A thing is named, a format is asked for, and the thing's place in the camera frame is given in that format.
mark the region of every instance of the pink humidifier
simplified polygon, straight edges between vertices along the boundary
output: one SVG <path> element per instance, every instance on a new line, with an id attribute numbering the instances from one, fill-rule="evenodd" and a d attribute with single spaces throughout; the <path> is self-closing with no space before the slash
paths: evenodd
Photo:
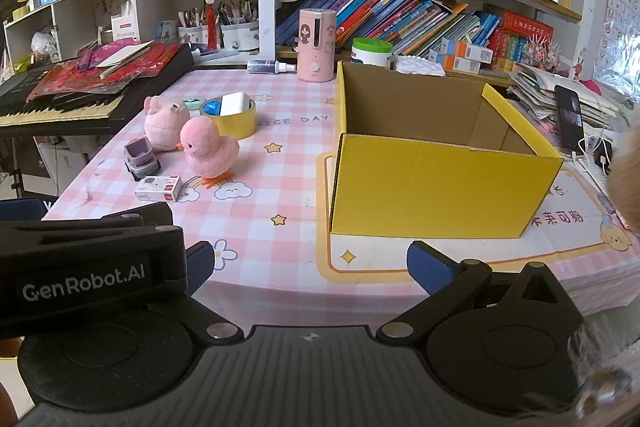
<path id="1" fill-rule="evenodd" d="M 298 78 L 328 82 L 334 77 L 335 11 L 300 10 Z"/>

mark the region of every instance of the pink checkered tablecloth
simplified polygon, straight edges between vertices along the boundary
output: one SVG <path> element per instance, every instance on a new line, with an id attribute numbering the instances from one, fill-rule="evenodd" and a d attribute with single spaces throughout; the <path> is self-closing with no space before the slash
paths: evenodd
<path id="1" fill-rule="evenodd" d="M 216 269 L 196 297 L 245 330 L 253 324 L 377 327 L 424 298 L 415 283 L 335 283 L 316 266 L 316 165 L 334 142 L 334 83 L 294 74 L 193 71 L 163 96 L 213 98 L 242 90 L 257 105 L 257 128 L 242 140 L 233 178 L 208 187 L 180 151 L 158 155 L 162 175 L 185 183 L 171 205 L 187 247 L 209 241 Z M 46 219 L 86 219 L 142 203 L 124 166 L 124 145 L 143 136 L 137 115 L 87 165 Z M 549 263 L 583 313 L 629 303 L 640 289 L 640 248 Z"/>

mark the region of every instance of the brown fur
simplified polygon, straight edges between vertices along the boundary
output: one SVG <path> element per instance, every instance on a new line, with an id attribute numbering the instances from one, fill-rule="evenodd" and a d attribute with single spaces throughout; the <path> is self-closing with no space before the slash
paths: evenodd
<path id="1" fill-rule="evenodd" d="M 611 162 L 609 198 L 635 232 L 640 232 L 640 126 L 633 127 Z"/>

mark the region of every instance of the gray ribbed panel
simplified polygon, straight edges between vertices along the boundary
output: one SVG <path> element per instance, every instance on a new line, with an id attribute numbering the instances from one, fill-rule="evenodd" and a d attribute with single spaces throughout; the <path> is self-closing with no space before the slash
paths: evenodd
<path id="1" fill-rule="evenodd" d="M 320 335 L 309 342 L 309 333 Z M 411 349 L 385 347 L 364 327 L 257 327 L 207 349 L 191 375 L 127 412 L 79 415 L 36 407 L 20 427 L 502 427 L 507 418 L 445 393 Z"/>

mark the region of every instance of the black circular disc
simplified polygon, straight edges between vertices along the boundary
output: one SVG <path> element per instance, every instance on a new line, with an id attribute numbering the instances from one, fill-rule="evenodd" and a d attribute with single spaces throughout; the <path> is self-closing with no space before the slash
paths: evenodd
<path id="1" fill-rule="evenodd" d="M 554 327 L 558 317 L 546 310 L 500 311 L 498 305 L 463 312 L 433 330 L 426 354 L 438 379 L 491 412 L 568 403 L 577 388 L 566 353 L 568 334 Z"/>
<path id="2" fill-rule="evenodd" d="M 189 333 L 175 319 L 132 311 L 74 330 L 25 338 L 20 375 L 34 399 L 110 412 L 143 403 L 185 374 Z"/>

